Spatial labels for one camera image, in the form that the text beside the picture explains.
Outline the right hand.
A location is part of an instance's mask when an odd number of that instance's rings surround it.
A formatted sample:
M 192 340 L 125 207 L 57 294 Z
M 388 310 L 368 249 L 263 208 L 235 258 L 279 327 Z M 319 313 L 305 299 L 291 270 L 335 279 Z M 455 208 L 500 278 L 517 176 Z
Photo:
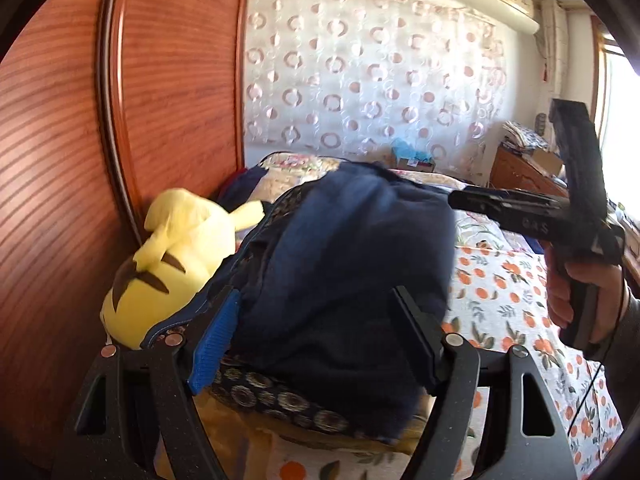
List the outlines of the right hand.
M 544 244 L 547 265 L 547 306 L 550 320 L 561 328 L 567 328 L 574 318 L 570 306 L 570 279 L 596 285 L 598 306 L 589 342 L 600 344 L 613 333 L 619 316 L 628 308 L 629 292 L 620 266 L 590 259 L 572 260 L 565 263 L 565 273 L 556 266 L 555 251 L 551 244 Z

